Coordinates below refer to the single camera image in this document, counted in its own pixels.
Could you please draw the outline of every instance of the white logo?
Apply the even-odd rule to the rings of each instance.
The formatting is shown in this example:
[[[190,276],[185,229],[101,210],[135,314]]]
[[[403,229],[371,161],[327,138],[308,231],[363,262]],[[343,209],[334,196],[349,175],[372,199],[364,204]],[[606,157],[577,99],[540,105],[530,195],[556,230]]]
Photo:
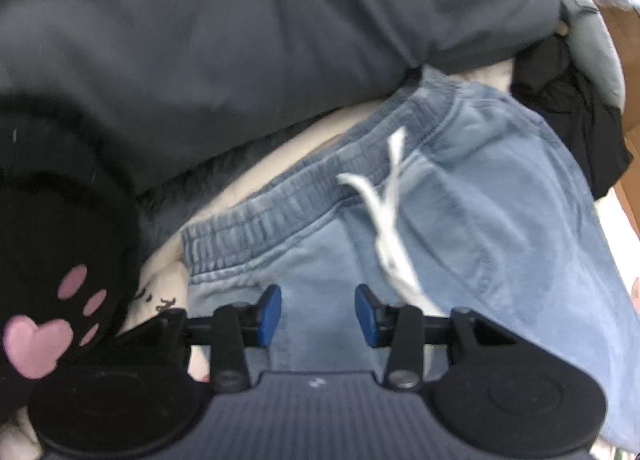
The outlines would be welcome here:
[[[317,390],[318,388],[322,388],[322,386],[326,386],[326,380],[322,377],[314,377],[309,380],[309,386]]]

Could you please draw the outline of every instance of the blue clip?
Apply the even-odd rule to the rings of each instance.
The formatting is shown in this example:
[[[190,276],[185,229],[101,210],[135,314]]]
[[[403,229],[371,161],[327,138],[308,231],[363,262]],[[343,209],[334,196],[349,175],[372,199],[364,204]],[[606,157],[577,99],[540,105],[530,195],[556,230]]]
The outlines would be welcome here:
[[[280,315],[282,314],[282,291],[278,285],[271,285],[260,297],[257,305],[260,307],[258,320],[258,343],[261,347],[271,345]]]
[[[370,290],[366,286],[359,285],[356,288],[356,316],[367,344],[375,348],[378,346],[378,326],[372,300],[367,294],[370,294]]]

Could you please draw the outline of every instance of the black paw print glove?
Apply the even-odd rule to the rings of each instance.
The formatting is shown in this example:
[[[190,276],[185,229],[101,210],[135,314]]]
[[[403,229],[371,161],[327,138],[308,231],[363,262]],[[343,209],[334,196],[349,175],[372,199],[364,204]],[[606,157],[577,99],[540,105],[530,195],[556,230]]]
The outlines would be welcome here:
[[[20,165],[0,175],[0,419],[117,332],[137,287],[135,211],[93,169],[85,183]]]

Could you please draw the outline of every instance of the white drawstring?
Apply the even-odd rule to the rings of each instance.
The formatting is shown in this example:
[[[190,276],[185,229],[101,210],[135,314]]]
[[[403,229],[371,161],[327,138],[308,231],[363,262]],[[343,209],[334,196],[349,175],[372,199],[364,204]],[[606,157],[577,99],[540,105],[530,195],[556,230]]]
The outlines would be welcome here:
[[[422,291],[414,265],[396,229],[399,166],[404,149],[404,127],[388,138],[390,171],[384,199],[378,196],[370,180],[361,175],[341,173],[338,182],[350,185],[359,192],[378,231],[376,253],[386,280],[407,303],[417,306],[425,315],[442,316],[444,313]]]

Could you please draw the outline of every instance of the pink heart paw pad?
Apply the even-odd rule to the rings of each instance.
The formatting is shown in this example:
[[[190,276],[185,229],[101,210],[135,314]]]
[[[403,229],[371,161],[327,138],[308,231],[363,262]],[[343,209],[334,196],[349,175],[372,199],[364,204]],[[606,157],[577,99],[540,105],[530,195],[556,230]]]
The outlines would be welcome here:
[[[73,337],[73,330],[64,319],[38,326],[26,315],[17,315],[4,327],[2,344],[18,373],[27,379],[41,379],[56,369]]]

